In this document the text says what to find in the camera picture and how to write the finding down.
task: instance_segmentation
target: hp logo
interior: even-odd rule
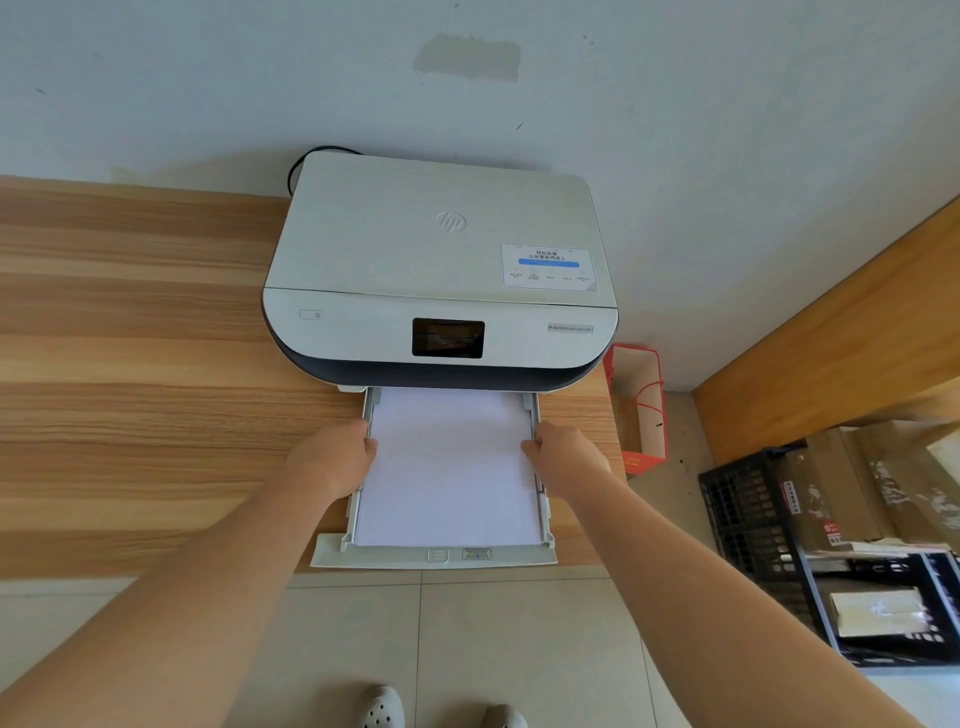
[[[441,212],[437,215],[437,225],[447,232],[460,232],[467,226],[467,220],[456,212]]]

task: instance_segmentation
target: wooden table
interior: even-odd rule
[[[287,204],[0,178],[0,578],[140,573],[300,438],[359,415],[362,396],[301,372],[263,323]],[[541,410],[623,474],[599,368]],[[561,563],[597,563],[551,508]],[[317,531],[345,527],[342,500]]]

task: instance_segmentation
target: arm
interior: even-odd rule
[[[575,427],[523,443],[576,513],[690,723],[920,725],[753,582],[657,513]]]
[[[356,420],[300,443],[282,473],[0,695],[0,724],[221,725],[321,515],[370,468],[366,434]]]

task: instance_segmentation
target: shoe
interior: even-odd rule
[[[480,728],[527,728],[527,721],[509,705],[494,705],[484,713]]]
[[[364,693],[360,702],[363,713],[357,728],[405,728],[403,703],[396,690],[389,685],[374,685]]]

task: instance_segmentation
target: printer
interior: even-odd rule
[[[303,161],[262,308],[294,364],[366,391],[372,423],[383,388],[481,389],[517,393],[532,429],[537,394],[586,375],[617,325],[582,179],[329,152]],[[348,533],[324,548],[333,535],[320,537],[315,565],[556,562],[539,483],[543,542],[533,556],[529,545],[358,546],[350,531],[367,485],[350,499]]]

